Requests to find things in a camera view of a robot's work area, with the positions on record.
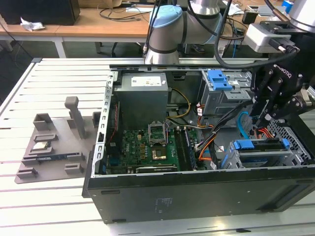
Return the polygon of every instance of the label sticker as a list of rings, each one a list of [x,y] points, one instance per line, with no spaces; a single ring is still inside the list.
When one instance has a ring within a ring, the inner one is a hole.
[[[48,161],[48,160],[51,160],[51,157],[40,157],[37,160],[38,161]]]
[[[228,82],[230,85],[239,85],[239,83],[237,81],[229,81]]]
[[[155,213],[165,213],[169,210],[173,203],[173,198],[158,198],[155,202]]]
[[[213,161],[210,163],[210,166],[213,170],[216,170],[217,169],[217,166],[215,163],[213,163]]]
[[[162,86],[161,77],[160,76],[134,76],[131,78],[131,86],[132,87]]]

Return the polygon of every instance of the white tissue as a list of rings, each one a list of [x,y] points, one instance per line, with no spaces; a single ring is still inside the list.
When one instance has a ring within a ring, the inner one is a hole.
[[[229,16],[244,14],[244,11],[238,7],[238,4],[231,4],[230,10],[228,11]]]
[[[45,28],[41,22],[28,22],[26,20],[23,20],[21,17],[21,26],[28,31],[33,31],[33,30],[42,30]]]

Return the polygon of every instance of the blue plastic latch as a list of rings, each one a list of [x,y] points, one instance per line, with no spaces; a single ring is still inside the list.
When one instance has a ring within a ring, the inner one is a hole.
[[[208,70],[208,80],[213,84],[213,90],[232,90],[226,76],[220,70]]]
[[[236,150],[238,150],[238,149],[241,148],[241,146],[238,144],[237,141],[233,142],[233,145],[234,145],[234,147],[235,147]]]
[[[282,139],[282,142],[286,149],[290,149],[290,142],[288,139]]]
[[[221,162],[221,168],[224,166],[224,164],[225,164],[225,162],[226,162],[227,158],[228,158],[228,154],[227,154],[227,155],[225,155],[225,157],[224,157],[223,161]]]
[[[235,146],[235,143],[237,143],[239,147],[238,149],[254,149],[255,148],[254,144],[252,144],[252,141],[249,139],[235,140],[234,146]]]

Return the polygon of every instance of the wooden desk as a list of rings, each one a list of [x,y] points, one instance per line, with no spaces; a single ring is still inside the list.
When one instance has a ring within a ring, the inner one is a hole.
[[[247,8],[248,5],[264,5],[263,0],[237,0],[243,5],[241,9]],[[112,13],[111,17],[124,17],[134,15],[134,12]],[[142,16],[148,21],[149,13]],[[52,41],[55,43],[59,57],[66,58],[66,48],[64,42],[145,42],[148,22],[141,15],[136,16],[139,21],[134,22],[115,22],[100,17],[96,8],[81,8],[80,16],[73,26],[54,26],[46,25],[46,29],[36,30],[33,32],[24,30],[20,25],[7,25],[0,18],[4,27],[14,36],[16,40],[21,41]],[[233,19],[241,21],[243,15],[233,16]],[[256,22],[266,20],[267,17],[257,17]],[[235,23],[236,27],[244,28],[241,24]],[[225,27],[223,32],[226,36],[232,35],[231,27]],[[3,40],[12,38],[0,27],[0,43]],[[228,44],[229,40],[220,40],[220,45]]]
[[[105,10],[103,14],[108,16],[109,10]],[[136,12],[112,13],[110,17],[120,18],[137,14]],[[148,21],[150,13],[143,14]],[[136,16],[139,21],[132,22],[116,22],[99,15],[96,8],[81,9],[80,16],[73,26],[60,26],[57,36],[73,36],[73,37],[147,37],[149,23],[143,19],[141,15]]]

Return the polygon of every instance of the blue cable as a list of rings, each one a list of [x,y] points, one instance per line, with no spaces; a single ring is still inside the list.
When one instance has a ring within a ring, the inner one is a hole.
[[[234,56],[235,56],[235,51],[236,51],[236,44],[234,43],[234,50],[233,50],[233,56],[232,56],[232,58],[234,58]]]
[[[240,115],[238,116],[238,119],[237,119],[237,126],[238,126],[238,129],[240,130],[241,134],[243,135],[243,137],[245,139],[249,139],[247,133],[245,132],[245,130],[243,129],[242,124],[241,124],[241,118],[244,114],[249,115],[248,112],[241,112]]]
[[[236,40],[234,41],[234,50],[233,50],[233,56],[232,56],[232,58],[234,58],[235,52],[236,52]]]

